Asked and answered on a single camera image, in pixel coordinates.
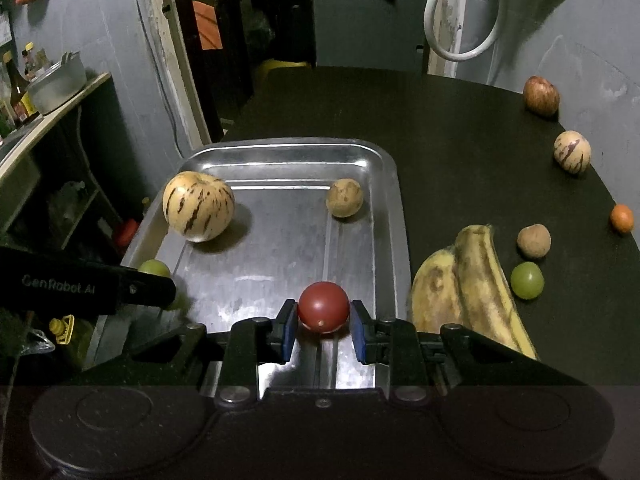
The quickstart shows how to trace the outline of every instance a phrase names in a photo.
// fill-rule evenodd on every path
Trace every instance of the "green grape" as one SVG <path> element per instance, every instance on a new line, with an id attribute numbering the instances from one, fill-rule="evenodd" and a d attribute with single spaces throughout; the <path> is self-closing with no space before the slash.
<path id="1" fill-rule="evenodd" d="M 533 300 L 542 293 L 545 288 L 545 279 L 542 271 L 533 262 L 520 264 L 511 273 L 511 289 L 513 293 L 523 300 Z"/>
<path id="2" fill-rule="evenodd" d="M 160 260 L 147 260 L 138 267 L 140 272 L 146 272 L 147 274 L 155 274 L 156 276 L 163 276 L 164 278 L 171 277 L 171 271 L 164 262 Z"/>

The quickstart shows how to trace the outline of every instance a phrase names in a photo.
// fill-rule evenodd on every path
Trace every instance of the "dark tabletop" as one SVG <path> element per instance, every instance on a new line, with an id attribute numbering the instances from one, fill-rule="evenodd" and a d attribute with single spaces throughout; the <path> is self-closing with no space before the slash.
<path id="1" fill-rule="evenodd" d="M 609 227 L 593 168 L 553 159 L 564 128 L 514 92 L 438 76 L 346 68 L 273 70 L 225 140 L 346 137 L 396 161 L 412 275 L 468 224 L 492 224 L 507 277 L 516 236 L 544 224 L 545 290 L 516 300 L 540 359 L 592 384 L 640 384 L 640 254 Z"/>

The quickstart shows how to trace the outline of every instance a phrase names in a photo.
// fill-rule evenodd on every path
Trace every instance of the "bunch of bananas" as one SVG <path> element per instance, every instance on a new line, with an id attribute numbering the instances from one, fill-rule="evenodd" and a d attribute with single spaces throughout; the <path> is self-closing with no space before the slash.
<path id="1" fill-rule="evenodd" d="M 411 303 L 420 332 L 460 323 L 536 358 L 495 253 L 491 226 L 469 225 L 452 246 L 429 256 L 415 275 Z"/>

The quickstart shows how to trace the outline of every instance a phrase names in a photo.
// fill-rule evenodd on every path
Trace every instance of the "white hose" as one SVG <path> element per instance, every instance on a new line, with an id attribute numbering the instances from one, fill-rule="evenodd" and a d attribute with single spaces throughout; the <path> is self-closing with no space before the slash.
<path id="1" fill-rule="evenodd" d="M 436 5 L 438 0 L 427 0 L 427 4 L 424 6 L 424 35 L 427 38 L 427 43 L 431 49 L 438 54 L 438 56 L 447 59 L 448 61 L 466 61 L 467 59 L 473 59 L 480 56 L 485 50 L 487 50 L 494 41 L 498 38 L 504 25 L 504 19 L 506 17 L 506 5 L 505 0 L 498 0 L 498 16 L 495 19 L 494 28 L 491 29 L 489 35 L 486 37 L 480 45 L 476 46 L 469 52 L 463 52 L 461 54 L 454 54 L 444 50 L 436 40 L 435 33 L 433 31 L 433 19 L 436 13 Z"/>

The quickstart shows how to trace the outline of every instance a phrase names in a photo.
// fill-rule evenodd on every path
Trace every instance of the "screw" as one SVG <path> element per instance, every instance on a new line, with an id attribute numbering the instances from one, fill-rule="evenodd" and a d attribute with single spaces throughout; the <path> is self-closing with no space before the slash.
<path id="1" fill-rule="evenodd" d="M 422 386 L 398 386 L 395 393 L 398 400 L 404 402 L 420 402 L 427 397 L 427 390 Z"/>
<path id="2" fill-rule="evenodd" d="M 318 408 L 328 408 L 331 405 L 329 399 L 316 399 L 316 406 Z"/>
<path id="3" fill-rule="evenodd" d="M 220 399 L 229 404 L 245 402 L 251 396 L 251 391 L 246 386 L 225 386 L 220 391 Z"/>

